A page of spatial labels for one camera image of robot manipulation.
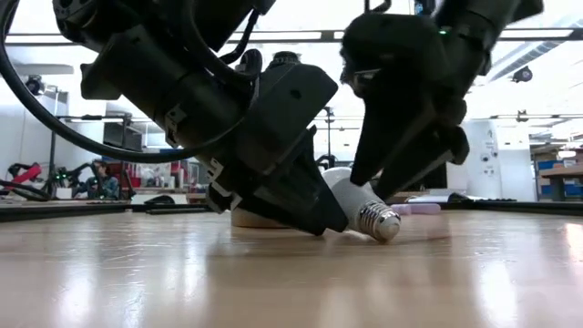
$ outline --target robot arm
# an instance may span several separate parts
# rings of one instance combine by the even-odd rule
[[[314,161],[315,128],[306,128],[338,86],[299,62],[261,72],[261,53],[243,53],[273,3],[54,0],[54,9],[64,37],[99,53],[82,66],[84,98],[123,95],[169,144],[206,146],[197,159],[209,169],[213,209],[240,206],[316,235],[343,231],[347,219]],[[433,17],[381,14],[389,5],[357,17],[342,51],[343,82],[366,106],[351,180],[362,185],[385,168],[383,196],[446,160],[464,161],[465,92],[487,71],[502,29],[542,10],[540,0],[444,0]],[[237,49],[216,57],[250,13]],[[229,68],[241,54],[241,70]]]

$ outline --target black cable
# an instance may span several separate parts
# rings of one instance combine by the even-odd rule
[[[52,199],[52,197],[47,194],[46,192],[43,192],[42,190],[38,190],[34,187],[31,186],[26,186],[20,183],[14,183],[14,182],[10,182],[10,181],[4,181],[2,179],[0,179],[0,186],[3,187],[9,187],[12,188],[11,192],[14,192],[16,195],[25,198],[26,200],[32,200],[32,201],[49,201]],[[25,190],[27,192],[33,193],[35,194],[37,197],[32,197],[29,194],[26,194],[20,190]]]
[[[223,82],[240,83],[252,82],[257,78],[255,74],[241,73],[225,64],[205,43],[196,24],[196,4],[198,0],[185,0],[182,10],[181,26],[182,37],[189,52]]]
[[[0,27],[2,28],[2,38],[0,39],[0,74],[2,74],[6,84],[10,87],[15,96],[36,119],[50,130],[53,130],[59,137],[67,140],[75,146],[112,159],[121,159],[136,163],[166,163],[189,159],[200,154],[200,152],[211,147],[217,141],[225,138],[239,125],[240,122],[220,133],[217,137],[212,138],[193,149],[183,149],[163,154],[145,154],[131,150],[118,149],[103,145],[77,133],[58,118],[55,118],[55,116],[48,112],[45,107],[41,105],[33,95],[31,95],[28,88],[22,83],[20,77],[12,67],[10,58],[6,53],[5,39],[8,31],[7,28],[9,27],[11,17],[14,15],[18,6],[18,2],[18,0],[0,1]]]
[[[222,60],[223,63],[227,65],[232,64],[235,62],[235,60],[239,59],[243,55],[243,53],[245,52],[245,48],[247,48],[247,44],[249,44],[251,32],[253,32],[253,27],[255,27],[255,24],[257,24],[258,19],[259,12],[257,10],[253,10],[253,12],[251,12],[251,16],[249,16],[249,20],[247,21],[247,26],[245,26],[243,35],[241,36],[239,43],[235,47],[235,50],[220,57],[220,60]]]

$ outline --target wooden surface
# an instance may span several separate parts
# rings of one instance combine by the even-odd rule
[[[568,168],[542,169],[539,174],[543,178],[562,176],[583,177],[583,165],[575,165]]]
[[[229,215],[0,225],[0,327],[582,327],[583,227],[404,217],[390,245]]]

